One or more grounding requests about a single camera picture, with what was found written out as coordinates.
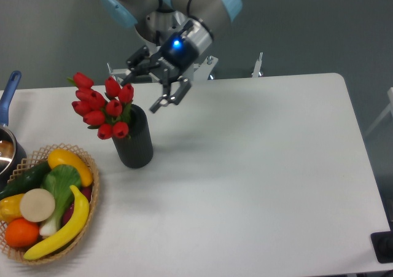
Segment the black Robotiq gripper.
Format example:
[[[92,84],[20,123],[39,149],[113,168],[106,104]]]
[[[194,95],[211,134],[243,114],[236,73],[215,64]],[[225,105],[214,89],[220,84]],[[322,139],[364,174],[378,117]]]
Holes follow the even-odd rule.
[[[127,60],[128,71],[120,82],[126,84],[160,83],[163,93],[149,108],[156,113],[169,104],[179,105],[192,87],[188,78],[180,77],[200,56],[200,51],[186,33],[172,34],[159,48],[139,48]],[[164,70],[169,72],[169,79],[164,79]],[[179,87],[171,93],[171,84],[179,82]]]

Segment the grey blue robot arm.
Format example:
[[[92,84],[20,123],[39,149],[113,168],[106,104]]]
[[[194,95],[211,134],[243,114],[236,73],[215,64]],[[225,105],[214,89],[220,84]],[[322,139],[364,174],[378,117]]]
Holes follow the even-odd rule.
[[[178,105],[192,86],[194,65],[243,8],[242,0],[100,0],[117,24],[134,28],[144,45],[112,71],[121,85],[157,82],[155,113]]]

